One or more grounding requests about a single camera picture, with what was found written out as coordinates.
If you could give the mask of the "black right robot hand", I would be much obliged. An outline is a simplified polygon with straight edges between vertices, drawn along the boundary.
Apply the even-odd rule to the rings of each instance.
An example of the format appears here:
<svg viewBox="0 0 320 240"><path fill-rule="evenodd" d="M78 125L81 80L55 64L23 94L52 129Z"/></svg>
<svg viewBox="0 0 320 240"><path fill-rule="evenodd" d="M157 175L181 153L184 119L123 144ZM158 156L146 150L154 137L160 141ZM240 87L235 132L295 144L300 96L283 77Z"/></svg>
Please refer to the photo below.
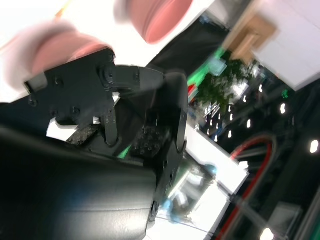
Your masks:
<svg viewBox="0 0 320 240"><path fill-rule="evenodd" d="M141 240L186 148L182 72L111 49L43 71L0 107L3 240Z"/></svg>

